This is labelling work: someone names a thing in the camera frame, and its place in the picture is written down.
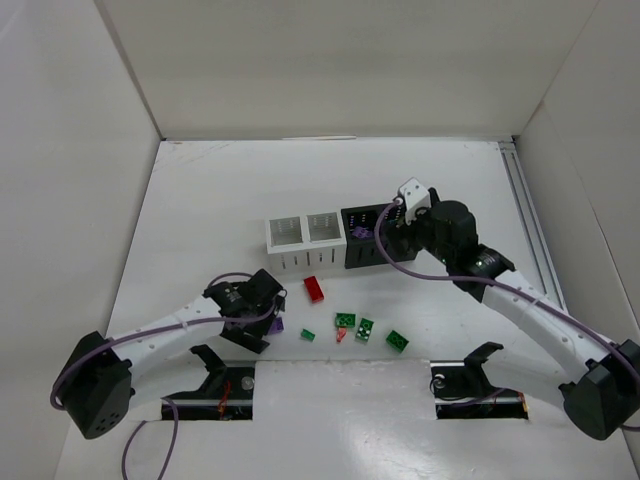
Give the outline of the purple printed lego brick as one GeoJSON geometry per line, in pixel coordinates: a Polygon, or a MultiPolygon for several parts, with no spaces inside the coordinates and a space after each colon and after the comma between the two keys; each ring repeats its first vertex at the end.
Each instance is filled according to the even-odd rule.
{"type": "Polygon", "coordinates": [[[283,333],[284,329],[285,329],[285,327],[284,327],[283,319],[281,317],[276,317],[272,321],[271,326],[269,327],[269,330],[268,330],[267,334],[269,336],[277,335],[277,334],[283,333]]]}

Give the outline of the purple rectangular lego brick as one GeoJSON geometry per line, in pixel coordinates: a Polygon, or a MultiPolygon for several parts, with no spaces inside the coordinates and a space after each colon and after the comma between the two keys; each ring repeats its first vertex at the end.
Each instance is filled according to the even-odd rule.
{"type": "Polygon", "coordinates": [[[366,227],[356,226],[351,230],[351,236],[358,240],[366,240],[373,237],[373,233],[366,227]]]}

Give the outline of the green curved lego brick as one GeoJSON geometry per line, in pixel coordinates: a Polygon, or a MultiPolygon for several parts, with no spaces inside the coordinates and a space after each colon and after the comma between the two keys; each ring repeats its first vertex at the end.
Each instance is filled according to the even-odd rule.
{"type": "Polygon", "coordinates": [[[356,325],[356,315],[353,313],[338,312],[335,315],[334,324],[337,328],[354,328],[356,325]]]}

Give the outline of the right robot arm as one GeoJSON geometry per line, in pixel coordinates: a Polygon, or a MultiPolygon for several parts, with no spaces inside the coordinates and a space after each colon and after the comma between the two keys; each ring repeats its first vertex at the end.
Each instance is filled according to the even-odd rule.
{"type": "Polygon", "coordinates": [[[510,320],[560,366],[542,375],[545,400],[584,434],[605,440],[639,411],[639,346],[616,343],[547,301],[498,251],[478,240],[467,206],[441,200],[416,179],[399,187],[403,219],[386,230],[395,253],[426,251],[443,264],[443,280],[510,320]]]}

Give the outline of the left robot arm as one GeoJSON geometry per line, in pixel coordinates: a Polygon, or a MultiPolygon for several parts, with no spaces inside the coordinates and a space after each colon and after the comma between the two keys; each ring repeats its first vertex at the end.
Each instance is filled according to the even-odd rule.
{"type": "Polygon", "coordinates": [[[223,274],[193,301],[148,325],[114,337],[91,332],[55,380],[51,405],[92,440],[150,401],[182,393],[208,397],[227,376],[210,341],[223,338],[262,353],[268,345],[263,337],[284,310],[286,295],[264,269],[223,274]]]}

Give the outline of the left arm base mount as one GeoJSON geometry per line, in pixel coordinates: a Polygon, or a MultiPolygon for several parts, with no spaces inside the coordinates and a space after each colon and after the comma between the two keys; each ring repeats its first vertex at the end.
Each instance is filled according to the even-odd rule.
{"type": "Polygon", "coordinates": [[[256,363],[225,363],[209,346],[192,347],[187,364],[198,367],[205,376],[190,389],[167,395],[181,420],[251,421],[256,363]]]}

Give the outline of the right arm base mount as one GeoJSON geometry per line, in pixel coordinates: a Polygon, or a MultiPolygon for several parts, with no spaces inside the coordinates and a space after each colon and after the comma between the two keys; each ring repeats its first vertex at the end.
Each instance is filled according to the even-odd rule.
{"type": "Polygon", "coordinates": [[[486,342],[462,360],[430,362],[429,389],[438,420],[528,420],[522,393],[492,386],[482,367],[501,344],[486,342]]]}

